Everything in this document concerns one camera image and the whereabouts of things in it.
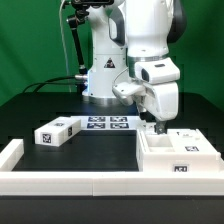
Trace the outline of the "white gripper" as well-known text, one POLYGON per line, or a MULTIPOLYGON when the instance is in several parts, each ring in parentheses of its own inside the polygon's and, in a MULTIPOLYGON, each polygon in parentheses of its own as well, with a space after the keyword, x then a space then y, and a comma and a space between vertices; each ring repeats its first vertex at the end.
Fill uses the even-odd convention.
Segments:
POLYGON ((143 107, 157 119, 156 133, 164 134, 165 121, 174 119, 178 113, 178 86, 175 82, 170 82, 158 85, 145 84, 145 88, 143 107))

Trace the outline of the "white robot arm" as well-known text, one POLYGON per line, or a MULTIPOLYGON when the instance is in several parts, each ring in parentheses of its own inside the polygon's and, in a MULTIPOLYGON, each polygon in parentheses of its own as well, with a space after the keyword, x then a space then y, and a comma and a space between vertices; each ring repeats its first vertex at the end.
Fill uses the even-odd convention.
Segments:
POLYGON ((154 116, 155 132, 164 133, 178 113, 180 70, 168 45, 186 29, 181 0, 114 0, 89 12, 93 65, 83 98, 100 105, 135 104, 141 117, 154 116))

